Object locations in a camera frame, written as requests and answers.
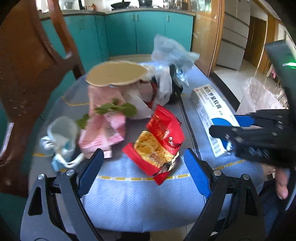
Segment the finger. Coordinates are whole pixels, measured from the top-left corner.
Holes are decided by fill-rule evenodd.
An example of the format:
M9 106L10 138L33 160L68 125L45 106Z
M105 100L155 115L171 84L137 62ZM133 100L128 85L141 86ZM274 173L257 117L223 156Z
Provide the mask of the finger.
M276 193L280 199L288 197L288 176L282 169L276 170Z

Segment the round table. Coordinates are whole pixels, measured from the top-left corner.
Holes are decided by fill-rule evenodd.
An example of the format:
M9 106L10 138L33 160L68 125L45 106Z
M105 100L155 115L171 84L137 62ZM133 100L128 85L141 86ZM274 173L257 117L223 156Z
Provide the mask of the round table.
M165 106L183 123L182 129L186 140L180 149L181 163L168 179L158 186L121 152L127 143L137 139L148 119L127 120L125 140L112 146L113 157L104 160L89 193L82 198L84 208L95 227L121 232L149 232L185 226L196 221L204 207L205 198L198 192L182 158L184 151L189 147L195 152L199 151L201 158L213 169L218 167L227 176L240 177L248 173L257 192L260 192L264 181L260 164L241 161L235 156L215 158L202 122L190 100L193 88L209 84L211 81L196 66L188 71L187 76L189 87L184 85L181 100L186 112L182 112L179 103ZM51 167L52 157L43 155L39 139L46 135L47 126L57 117L68 116L77 120L88 113L87 88L88 83L85 82L85 76L82 76L52 107L36 138L30 187L40 173L45 173L48 177L56 176ZM233 110L220 90L216 87L215 89ZM188 117L192 133L189 132L185 116ZM196 138L197 146L193 144L192 136ZM226 216L230 198L230 195L226 196L220 218ZM65 227L71 232L62 198L58 195L57 199Z

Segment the frying pan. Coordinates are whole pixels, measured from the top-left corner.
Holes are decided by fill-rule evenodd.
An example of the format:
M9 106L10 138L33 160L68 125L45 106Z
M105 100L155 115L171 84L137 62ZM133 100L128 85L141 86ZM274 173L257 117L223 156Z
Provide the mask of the frying pan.
M152 0L138 0L139 6L152 6Z
M130 3L131 2L125 2L124 0L122 0L122 2L112 4L111 7L114 9L126 8L127 6L130 5Z

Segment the green leaf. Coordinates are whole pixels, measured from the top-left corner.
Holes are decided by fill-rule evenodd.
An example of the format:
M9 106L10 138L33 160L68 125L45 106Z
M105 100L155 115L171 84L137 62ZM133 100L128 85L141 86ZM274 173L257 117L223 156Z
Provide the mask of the green leaf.
M112 99L112 104L114 104L114 105L118 105L118 104L119 104L119 99L117 99L117 98L113 98L113 99Z
M137 108L130 104L130 103L125 103L120 106L120 112L123 113L127 117L132 117L137 113Z
M98 107L95 109L96 113L99 114L99 115L104 115L108 112L108 109L103 109L101 107Z
M109 111L109 109L112 109L112 108L117 108L117 106L112 103L106 103L96 108L95 111L99 115L104 115Z
M89 119L89 115L88 114L85 114L83 115L83 117L79 120L76 121L76 124L81 128L81 129L84 129L86 124L87 124L87 121Z

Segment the red snack bag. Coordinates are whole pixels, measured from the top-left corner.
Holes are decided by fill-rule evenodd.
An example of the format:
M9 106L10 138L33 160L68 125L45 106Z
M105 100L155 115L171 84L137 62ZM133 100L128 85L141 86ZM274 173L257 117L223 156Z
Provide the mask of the red snack bag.
M177 164L184 139L178 119L158 105L146 130L134 144L127 144L122 151L148 176L154 176L160 185Z

